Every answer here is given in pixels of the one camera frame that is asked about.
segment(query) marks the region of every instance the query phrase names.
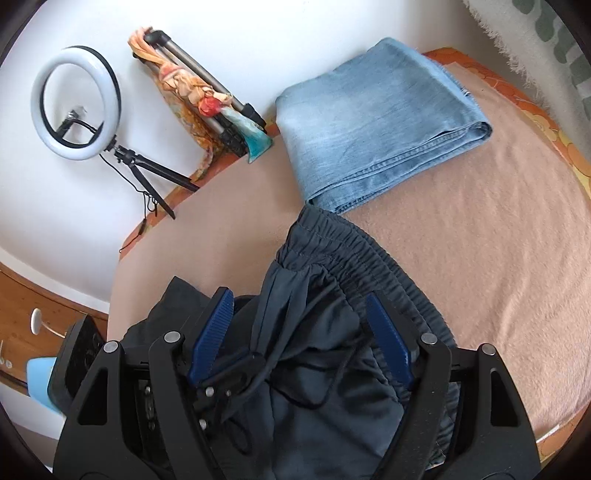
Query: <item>fabric fold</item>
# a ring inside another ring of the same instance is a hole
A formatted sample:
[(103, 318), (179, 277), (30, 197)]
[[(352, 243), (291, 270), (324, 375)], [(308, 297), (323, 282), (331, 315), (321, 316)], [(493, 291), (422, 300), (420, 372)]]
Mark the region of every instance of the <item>fabric fold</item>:
[(492, 128), (444, 67), (385, 38), (286, 89), (279, 126), (302, 197), (343, 213), (477, 147)]

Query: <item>wooden furniture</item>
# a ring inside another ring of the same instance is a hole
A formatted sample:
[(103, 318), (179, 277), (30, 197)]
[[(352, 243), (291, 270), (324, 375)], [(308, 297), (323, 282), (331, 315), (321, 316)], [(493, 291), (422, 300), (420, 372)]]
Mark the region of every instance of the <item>wooden furniture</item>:
[(27, 361), (56, 356), (63, 341), (45, 328), (33, 335), (31, 313), (35, 308), (41, 310), (46, 324), (64, 334), (89, 314), (106, 337), (105, 313), (64, 299), (0, 264), (0, 381), (20, 391), (27, 387)]

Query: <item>beige blanket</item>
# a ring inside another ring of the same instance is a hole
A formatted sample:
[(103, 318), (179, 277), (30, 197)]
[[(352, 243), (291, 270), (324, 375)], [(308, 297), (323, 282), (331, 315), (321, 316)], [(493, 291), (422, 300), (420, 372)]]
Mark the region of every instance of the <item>beige blanket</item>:
[[(513, 104), (450, 70), (490, 119), (491, 140), (346, 216), (423, 289), (461, 347), (497, 346), (541, 436), (591, 394), (588, 197)], [(280, 139), (220, 173), (121, 261), (109, 337), (145, 318), (174, 275), (208, 295), (258, 293), (301, 205)]]

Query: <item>ring light stand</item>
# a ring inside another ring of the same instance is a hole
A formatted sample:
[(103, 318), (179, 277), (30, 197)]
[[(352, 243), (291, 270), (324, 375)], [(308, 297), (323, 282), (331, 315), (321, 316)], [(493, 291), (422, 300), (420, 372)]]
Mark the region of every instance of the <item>ring light stand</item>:
[[(82, 120), (80, 109), (73, 109), (61, 123), (57, 130), (54, 130), (47, 120), (44, 107), (44, 94), (47, 81), (50, 75), (60, 65), (73, 64), (85, 70), (95, 81), (103, 101), (105, 119), (103, 123), (95, 128)], [(49, 60), (41, 69), (31, 94), (31, 114), (33, 125), (37, 134), (45, 145), (57, 155), (69, 160), (86, 160), (103, 151), (112, 151), (119, 162), (129, 167), (134, 177), (141, 183), (147, 193), (155, 202), (167, 212), (173, 219), (176, 218), (173, 210), (160, 196), (148, 179), (141, 173), (139, 167), (144, 168), (162, 178), (196, 192), (199, 187), (191, 182), (191, 179), (180, 173), (170, 170), (149, 158), (136, 154), (116, 141), (116, 132), (121, 118), (121, 92), (115, 77), (115, 72), (107, 63), (105, 58), (89, 47), (75, 46), (60, 51), (55, 57)], [(64, 139), (64, 136), (72, 125), (81, 125), (88, 129), (93, 135), (88, 143), (76, 144)]]

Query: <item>tripod leg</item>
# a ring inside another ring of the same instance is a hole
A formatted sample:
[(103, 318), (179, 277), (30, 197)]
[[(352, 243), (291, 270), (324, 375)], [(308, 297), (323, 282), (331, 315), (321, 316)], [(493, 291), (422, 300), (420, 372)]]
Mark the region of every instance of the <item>tripod leg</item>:
[(146, 189), (146, 192), (148, 192), (154, 198), (154, 200), (156, 200), (156, 202), (164, 209), (164, 211), (168, 213), (173, 220), (175, 220), (176, 215), (174, 214), (172, 208), (169, 207), (168, 203), (166, 203), (166, 201), (160, 196), (160, 194), (156, 192), (156, 189), (152, 187), (152, 184), (148, 182), (148, 179), (142, 175), (138, 167), (136, 167), (135, 164), (129, 164), (128, 167), (131, 170), (131, 173), (134, 174), (134, 177), (138, 180), (138, 182), (140, 182), (142, 186)]
[(155, 161), (152, 161), (142, 155), (136, 155), (135, 164), (138, 167), (145, 168), (146, 170), (149, 170), (156, 175), (172, 181), (173, 183), (176, 183), (177, 185), (180, 185), (191, 192), (196, 192), (199, 190), (199, 187), (193, 184), (189, 177), (185, 177), (174, 170), (170, 170), (170, 168), (166, 168), (163, 165), (160, 165), (159, 163), (156, 163)]

